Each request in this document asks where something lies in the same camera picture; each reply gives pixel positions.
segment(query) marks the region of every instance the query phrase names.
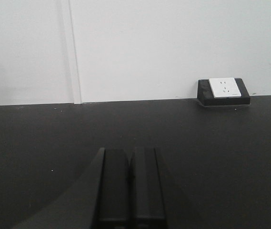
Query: black outlet base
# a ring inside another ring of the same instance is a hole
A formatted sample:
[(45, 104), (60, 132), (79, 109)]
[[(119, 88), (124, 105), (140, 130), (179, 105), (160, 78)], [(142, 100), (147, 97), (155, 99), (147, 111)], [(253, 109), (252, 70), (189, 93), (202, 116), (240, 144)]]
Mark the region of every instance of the black outlet base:
[(208, 80), (198, 81), (198, 100), (203, 106), (224, 106), (250, 104), (251, 98), (241, 78), (235, 78), (241, 97), (238, 98), (214, 98), (211, 85)]

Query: black desk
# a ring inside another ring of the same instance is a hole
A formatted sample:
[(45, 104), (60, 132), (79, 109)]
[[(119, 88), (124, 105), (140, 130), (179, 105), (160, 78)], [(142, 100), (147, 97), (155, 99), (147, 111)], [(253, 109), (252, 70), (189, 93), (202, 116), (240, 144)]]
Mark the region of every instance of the black desk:
[(0, 106), (0, 228), (70, 187), (99, 147), (157, 146), (215, 228), (271, 228), (271, 96), (203, 108), (194, 99)]

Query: wall socket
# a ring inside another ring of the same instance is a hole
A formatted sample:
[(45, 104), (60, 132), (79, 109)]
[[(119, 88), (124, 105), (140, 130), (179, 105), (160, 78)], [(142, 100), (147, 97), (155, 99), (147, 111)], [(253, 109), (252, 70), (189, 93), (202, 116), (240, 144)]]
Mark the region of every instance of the wall socket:
[(214, 98), (241, 97), (235, 78), (210, 78), (209, 83)]

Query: white wall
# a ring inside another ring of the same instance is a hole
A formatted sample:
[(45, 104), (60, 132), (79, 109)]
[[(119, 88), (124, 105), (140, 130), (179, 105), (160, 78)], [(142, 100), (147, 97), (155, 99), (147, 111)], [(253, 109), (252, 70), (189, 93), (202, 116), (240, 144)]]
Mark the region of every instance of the white wall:
[(0, 105), (194, 98), (210, 77), (271, 94), (270, 0), (0, 0)]
[(83, 102), (196, 97), (241, 77), (271, 94), (271, 0), (70, 0)]
[(59, 0), (0, 0), (0, 105), (73, 103)]

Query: black plastic part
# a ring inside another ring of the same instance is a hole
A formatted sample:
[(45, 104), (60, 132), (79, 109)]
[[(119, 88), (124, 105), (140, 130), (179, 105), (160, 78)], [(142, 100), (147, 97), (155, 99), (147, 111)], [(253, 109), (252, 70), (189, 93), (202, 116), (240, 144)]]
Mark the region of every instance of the black plastic part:
[(168, 229), (211, 229), (182, 188), (174, 182), (158, 148), (155, 149)]
[(251, 98), (246, 90), (244, 82), (241, 78), (235, 78), (237, 86), (240, 90), (241, 97), (239, 98), (214, 98), (211, 90), (211, 85), (208, 80), (198, 81), (198, 100), (203, 106), (223, 106), (223, 105), (242, 105), (250, 104)]
[(131, 159), (131, 205), (136, 228), (166, 229), (161, 185), (153, 148), (136, 148)]
[(95, 228), (103, 161), (104, 148), (101, 148), (72, 187), (55, 202), (13, 229)]
[(106, 149), (102, 176), (99, 228), (125, 229), (129, 223), (129, 163), (120, 149)]

